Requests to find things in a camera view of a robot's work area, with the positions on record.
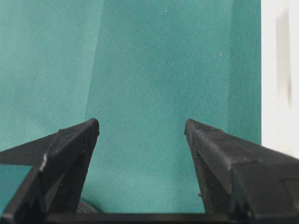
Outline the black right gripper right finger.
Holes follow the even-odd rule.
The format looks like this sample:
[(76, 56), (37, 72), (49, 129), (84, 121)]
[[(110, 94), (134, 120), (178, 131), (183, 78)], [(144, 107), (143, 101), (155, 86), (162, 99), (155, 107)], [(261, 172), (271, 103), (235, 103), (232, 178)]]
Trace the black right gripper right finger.
[(206, 213), (298, 219), (297, 158), (193, 119), (185, 135)]

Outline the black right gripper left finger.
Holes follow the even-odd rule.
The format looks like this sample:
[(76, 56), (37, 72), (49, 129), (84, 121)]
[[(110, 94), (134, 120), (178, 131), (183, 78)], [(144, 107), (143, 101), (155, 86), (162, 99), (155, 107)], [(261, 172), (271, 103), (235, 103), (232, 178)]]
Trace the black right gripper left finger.
[(49, 214), (75, 213), (99, 134), (93, 118), (2, 151), (1, 223), (41, 224)]

